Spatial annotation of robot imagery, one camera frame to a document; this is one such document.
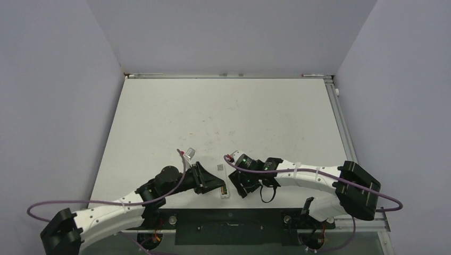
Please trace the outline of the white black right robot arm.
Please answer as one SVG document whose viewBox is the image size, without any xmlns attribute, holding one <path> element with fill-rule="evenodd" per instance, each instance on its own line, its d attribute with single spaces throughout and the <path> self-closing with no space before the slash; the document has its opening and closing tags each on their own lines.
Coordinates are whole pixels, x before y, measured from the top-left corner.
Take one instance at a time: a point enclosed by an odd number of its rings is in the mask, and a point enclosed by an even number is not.
<svg viewBox="0 0 451 255">
<path fill-rule="evenodd" d="M 324 197 L 310 196 L 304 203 L 300 219 L 307 227 L 345 214 L 374 220 L 381 184 L 354 161 L 346 160 L 339 166 L 311 166 L 275 157 L 254 160 L 238 151 L 225 155 L 224 160 L 234 168 L 229 179 L 242 198 L 264 186 L 274 190 L 298 186 L 324 192 Z"/>
</svg>

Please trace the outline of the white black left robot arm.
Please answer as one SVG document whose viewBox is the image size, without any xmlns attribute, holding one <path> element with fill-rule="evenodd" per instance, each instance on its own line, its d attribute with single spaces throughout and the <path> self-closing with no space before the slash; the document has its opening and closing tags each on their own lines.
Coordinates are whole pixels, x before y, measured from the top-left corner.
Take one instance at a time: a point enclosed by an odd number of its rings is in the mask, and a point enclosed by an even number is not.
<svg viewBox="0 0 451 255">
<path fill-rule="evenodd" d="M 184 172 L 164 167 L 153 179 L 122 198 L 92 209 L 60 210 L 46 225 L 40 238 L 46 254 L 79 254 L 86 247 L 122 230 L 158 223 L 166 197 L 193 190 L 205 194 L 224 186 L 224 180 L 209 173 L 199 162 Z"/>
</svg>

